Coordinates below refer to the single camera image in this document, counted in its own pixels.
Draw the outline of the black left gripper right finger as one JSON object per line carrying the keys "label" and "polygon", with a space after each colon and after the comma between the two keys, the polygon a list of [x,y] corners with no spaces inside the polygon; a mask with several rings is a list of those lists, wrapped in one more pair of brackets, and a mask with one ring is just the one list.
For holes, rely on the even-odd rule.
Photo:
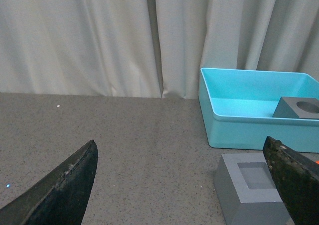
{"label": "black left gripper right finger", "polygon": [[319,165],[270,136],[263,154],[275,187],[296,225],[319,223]]}

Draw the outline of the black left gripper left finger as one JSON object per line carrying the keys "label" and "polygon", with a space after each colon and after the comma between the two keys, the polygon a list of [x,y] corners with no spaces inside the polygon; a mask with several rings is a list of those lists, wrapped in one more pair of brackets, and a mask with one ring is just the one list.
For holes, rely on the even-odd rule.
{"label": "black left gripper left finger", "polygon": [[90,140],[15,200],[1,208],[2,225],[80,225],[98,163]]}

